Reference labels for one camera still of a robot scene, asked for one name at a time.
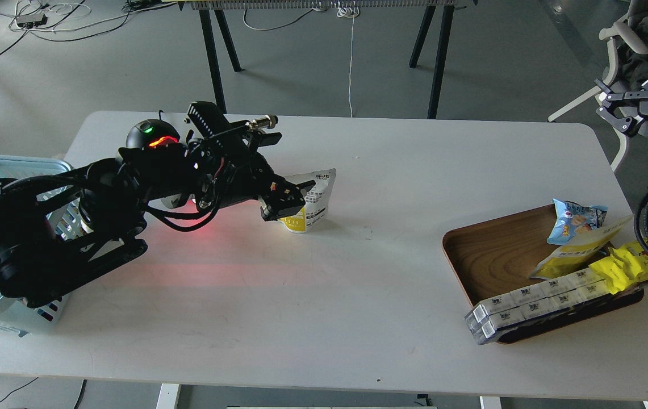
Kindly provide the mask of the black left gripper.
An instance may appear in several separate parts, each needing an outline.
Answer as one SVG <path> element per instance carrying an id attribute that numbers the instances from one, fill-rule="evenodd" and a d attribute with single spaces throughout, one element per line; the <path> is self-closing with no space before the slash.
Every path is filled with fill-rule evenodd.
<path id="1" fill-rule="evenodd" d="M 199 212 L 211 213 L 215 208 L 258 199 L 264 221 L 297 215 L 316 182 L 310 174 L 292 182 L 274 173 L 258 152 L 274 144 L 274 136 L 187 137 L 186 157 L 195 176 L 185 201 L 194 201 Z"/>

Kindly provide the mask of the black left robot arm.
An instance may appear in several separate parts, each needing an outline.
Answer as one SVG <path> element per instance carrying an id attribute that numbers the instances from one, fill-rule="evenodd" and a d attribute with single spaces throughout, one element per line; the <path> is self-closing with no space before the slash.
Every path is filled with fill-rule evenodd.
<path id="1" fill-rule="evenodd" d="M 161 118 L 129 131 L 116 156 L 59 174 L 0 177 L 0 294 L 38 308 L 139 258 L 151 215 L 175 231 L 258 200 L 261 217 L 296 215 L 315 186 L 274 173 L 259 148 L 279 142 L 277 117 L 228 121 L 190 104 L 186 136 Z"/>

